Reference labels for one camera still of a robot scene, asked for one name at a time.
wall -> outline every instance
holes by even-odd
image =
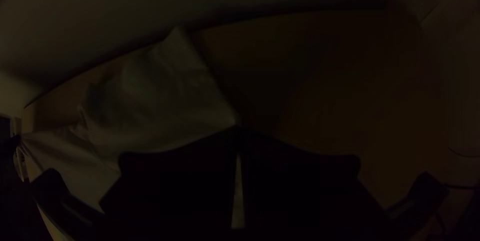
[[[20,117],[22,109],[42,88],[0,70],[0,114]]]

cable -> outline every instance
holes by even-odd
[[[459,153],[455,150],[453,150],[452,148],[448,147],[448,150],[452,151],[452,153],[460,156],[460,157],[464,157],[464,158],[480,158],[480,155],[464,155],[462,153]]]

ceiling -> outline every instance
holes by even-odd
[[[0,0],[1,68],[49,87],[174,25],[299,1],[305,0]]]

